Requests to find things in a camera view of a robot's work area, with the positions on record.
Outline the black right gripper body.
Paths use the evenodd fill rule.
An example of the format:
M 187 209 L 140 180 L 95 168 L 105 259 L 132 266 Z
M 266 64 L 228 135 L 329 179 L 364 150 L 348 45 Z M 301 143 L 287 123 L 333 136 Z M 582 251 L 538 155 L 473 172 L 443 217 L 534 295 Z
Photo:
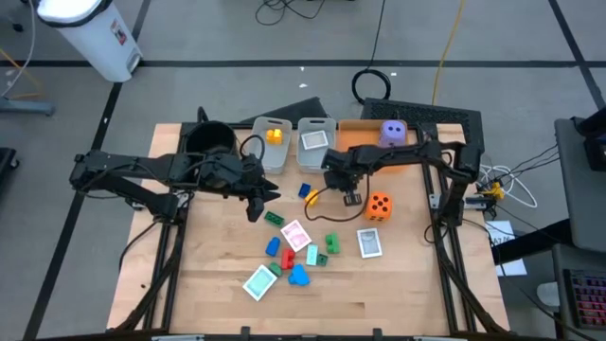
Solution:
M 372 175 L 374 170 L 368 161 L 360 161 L 367 146 L 350 147 L 346 152 L 327 149 L 321 168 L 325 170 L 326 187 L 338 190 L 355 190 L 360 180 Z

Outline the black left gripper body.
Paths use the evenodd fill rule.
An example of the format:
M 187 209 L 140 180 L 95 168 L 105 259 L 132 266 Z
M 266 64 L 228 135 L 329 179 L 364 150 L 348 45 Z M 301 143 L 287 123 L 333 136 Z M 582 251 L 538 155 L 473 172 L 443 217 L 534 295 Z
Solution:
M 254 154 L 239 158 L 234 154 L 210 155 L 203 162 L 203 187 L 229 192 L 245 192 L 264 188 L 265 173 L 261 161 Z

